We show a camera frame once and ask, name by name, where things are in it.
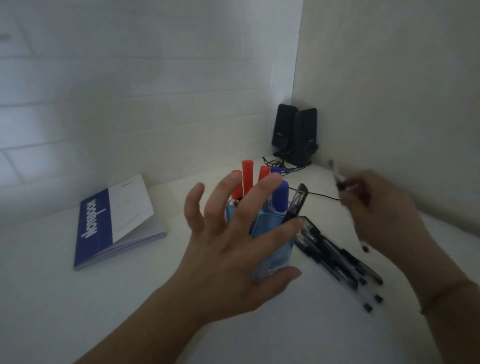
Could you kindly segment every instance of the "black speaker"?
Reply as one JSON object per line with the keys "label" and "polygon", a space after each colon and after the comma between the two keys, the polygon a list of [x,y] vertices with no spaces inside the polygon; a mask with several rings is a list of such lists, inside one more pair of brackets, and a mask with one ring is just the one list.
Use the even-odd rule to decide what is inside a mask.
{"label": "black speaker", "polygon": [[273,129],[272,145],[280,149],[275,154],[289,153],[293,149],[293,121],[298,108],[291,105],[278,105]]}
{"label": "black speaker", "polygon": [[312,163],[309,156],[317,149],[317,109],[297,112],[293,121],[292,151],[285,155],[285,160],[297,167],[308,166]]}

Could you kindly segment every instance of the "white desk surface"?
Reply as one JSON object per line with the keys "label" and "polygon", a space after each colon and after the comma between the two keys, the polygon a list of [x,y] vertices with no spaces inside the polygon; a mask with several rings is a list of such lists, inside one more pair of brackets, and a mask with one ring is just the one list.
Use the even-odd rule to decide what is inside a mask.
{"label": "white desk surface", "polygon": [[[255,175],[261,165],[255,161]],[[233,169],[240,163],[150,188],[168,237],[79,272],[72,269],[77,208],[2,231],[0,362],[71,363],[98,343],[175,271],[189,239],[182,215],[186,193],[202,181],[209,196]],[[285,179],[337,196],[331,174],[315,165]],[[203,329],[179,362],[439,363],[407,280],[380,254],[361,251],[340,203],[310,195],[302,214],[384,278],[378,289],[384,304],[367,314],[295,247],[291,264],[303,271],[299,279],[256,312]],[[439,244],[479,282],[480,239],[424,218]]]}

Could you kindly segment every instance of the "orange marker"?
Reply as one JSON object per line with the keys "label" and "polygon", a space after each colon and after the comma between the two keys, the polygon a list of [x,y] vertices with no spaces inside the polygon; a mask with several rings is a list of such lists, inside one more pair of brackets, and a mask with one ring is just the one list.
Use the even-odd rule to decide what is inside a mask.
{"label": "orange marker", "polygon": [[243,195],[253,187],[253,160],[243,160],[241,163],[243,169]]}
{"label": "orange marker", "polygon": [[[241,174],[241,170],[233,170],[232,172]],[[239,183],[238,186],[235,188],[235,190],[232,192],[232,200],[238,201],[242,197],[243,197],[243,186],[241,183]]]}
{"label": "orange marker", "polygon": [[260,174],[258,175],[258,181],[260,182],[263,178],[270,174],[270,167],[269,166],[261,166],[260,167]]}

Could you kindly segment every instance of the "blue pen holder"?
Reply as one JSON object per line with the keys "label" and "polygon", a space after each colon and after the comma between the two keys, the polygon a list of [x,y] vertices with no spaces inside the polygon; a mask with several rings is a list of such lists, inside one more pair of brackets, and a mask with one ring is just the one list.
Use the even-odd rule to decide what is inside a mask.
{"label": "blue pen holder", "polygon": [[[227,205],[225,207],[225,220],[230,221],[235,213],[235,206]],[[272,229],[275,229],[282,223],[283,215],[269,214],[260,210],[253,224],[250,226],[249,234],[252,238],[257,238]],[[287,244],[278,248],[273,254],[265,258],[253,273],[253,280],[259,281],[275,273],[277,270],[287,267],[290,263],[290,256],[295,239],[291,239]]]}

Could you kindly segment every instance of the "hand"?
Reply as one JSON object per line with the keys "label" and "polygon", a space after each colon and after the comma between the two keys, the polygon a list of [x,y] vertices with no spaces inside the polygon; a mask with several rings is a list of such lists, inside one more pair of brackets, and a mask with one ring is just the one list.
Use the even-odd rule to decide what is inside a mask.
{"label": "hand", "polygon": [[360,240],[395,263],[404,252],[428,242],[429,234],[410,195],[372,172],[362,172],[345,180],[340,192],[355,223]]}
{"label": "hand", "polygon": [[167,285],[178,305],[201,325],[255,310],[301,275],[297,268],[286,267],[259,283],[252,280],[260,262],[302,228],[302,221],[293,219],[256,239],[248,235],[256,214],[281,182],[278,173],[258,182],[228,224],[224,207],[241,183],[241,174],[231,173],[218,184],[205,205],[204,216],[199,208],[204,185],[198,183],[188,193],[185,217],[192,235]]}

